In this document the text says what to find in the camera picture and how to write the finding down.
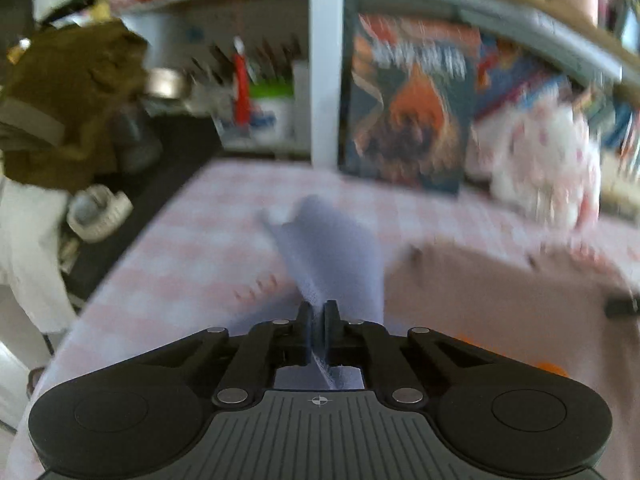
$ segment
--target table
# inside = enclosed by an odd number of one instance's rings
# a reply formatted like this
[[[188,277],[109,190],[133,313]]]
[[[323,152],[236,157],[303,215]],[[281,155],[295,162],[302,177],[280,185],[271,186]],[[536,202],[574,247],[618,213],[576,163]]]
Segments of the table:
[[[471,189],[457,199],[312,170],[303,164],[214,160],[148,225],[89,301],[40,380],[34,399],[63,381],[255,313],[266,294],[294,291],[255,217],[283,221],[317,194],[375,233],[391,259],[409,243],[450,238],[517,265],[542,242],[584,240],[640,278],[640,231],[602,218],[587,234],[550,232]],[[42,472],[21,421],[6,480]]]

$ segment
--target crosshair marking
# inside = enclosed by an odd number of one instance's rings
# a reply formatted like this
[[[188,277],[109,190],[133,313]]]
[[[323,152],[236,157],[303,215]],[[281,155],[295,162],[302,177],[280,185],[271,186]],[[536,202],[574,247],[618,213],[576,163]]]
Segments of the crosshair marking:
[[[313,399],[309,399],[309,402],[314,403],[318,408],[324,406],[326,403],[331,402],[331,400],[323,397],[322,395],[314,397]]]

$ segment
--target plush toy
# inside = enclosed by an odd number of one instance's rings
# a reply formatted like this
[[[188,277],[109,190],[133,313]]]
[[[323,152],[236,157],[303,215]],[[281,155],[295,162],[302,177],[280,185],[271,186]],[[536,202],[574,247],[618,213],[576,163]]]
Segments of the plush toy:
[[[508,145],[492,164],[492,195],[556,228],[595,222],[600,158],[584,117],[574,117],[569,105],[545,105],[512,124]]]

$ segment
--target book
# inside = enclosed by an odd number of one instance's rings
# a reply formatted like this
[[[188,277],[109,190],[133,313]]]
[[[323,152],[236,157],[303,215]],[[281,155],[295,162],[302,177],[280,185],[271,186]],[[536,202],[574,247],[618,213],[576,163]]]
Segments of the book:
[[[481,120],[505,103],[535,92],[558,73],[522,47],[491,34],[481,34],[474,119]]]
[[[480,43],[479,31],[464,25],[360,15],[345,171],[456,193]]]

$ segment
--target green lid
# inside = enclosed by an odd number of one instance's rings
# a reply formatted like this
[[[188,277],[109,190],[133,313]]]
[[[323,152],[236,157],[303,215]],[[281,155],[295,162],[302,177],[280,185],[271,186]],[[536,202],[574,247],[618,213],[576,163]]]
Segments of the green lid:
[[[269,82],[249,85],[249,97],[253,99],[267,97],[292,97],[293,83]]]

